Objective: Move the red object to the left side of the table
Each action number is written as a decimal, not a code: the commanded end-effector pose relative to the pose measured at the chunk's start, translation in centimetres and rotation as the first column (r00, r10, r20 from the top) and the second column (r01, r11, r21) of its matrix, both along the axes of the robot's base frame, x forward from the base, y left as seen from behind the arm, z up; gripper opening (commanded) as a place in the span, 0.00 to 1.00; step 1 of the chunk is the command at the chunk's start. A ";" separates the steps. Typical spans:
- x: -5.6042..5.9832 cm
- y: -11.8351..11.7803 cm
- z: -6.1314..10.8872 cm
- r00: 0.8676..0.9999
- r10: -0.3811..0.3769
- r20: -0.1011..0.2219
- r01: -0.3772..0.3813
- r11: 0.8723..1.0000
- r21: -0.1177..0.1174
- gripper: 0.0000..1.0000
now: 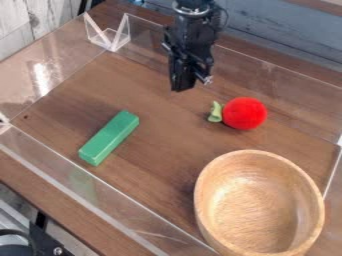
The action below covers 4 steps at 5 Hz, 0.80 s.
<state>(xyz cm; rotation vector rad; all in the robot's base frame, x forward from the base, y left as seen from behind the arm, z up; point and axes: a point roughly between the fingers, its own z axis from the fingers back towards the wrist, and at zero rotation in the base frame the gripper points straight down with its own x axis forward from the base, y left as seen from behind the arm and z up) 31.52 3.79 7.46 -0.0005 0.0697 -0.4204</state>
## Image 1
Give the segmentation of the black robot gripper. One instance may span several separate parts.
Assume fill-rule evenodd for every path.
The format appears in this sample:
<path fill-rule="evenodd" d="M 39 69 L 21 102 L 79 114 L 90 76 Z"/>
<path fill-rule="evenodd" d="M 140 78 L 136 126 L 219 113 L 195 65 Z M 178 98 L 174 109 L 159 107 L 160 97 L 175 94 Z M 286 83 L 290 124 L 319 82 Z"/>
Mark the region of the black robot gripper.
<path fill-rule="evenodd" d="M 192 89 L 196 78 L 212 83 L 212 45 L 222 30 L 222 7 L 215 0 L 174 0 L 174 24 L 164 27 L 171 90 Z"/>

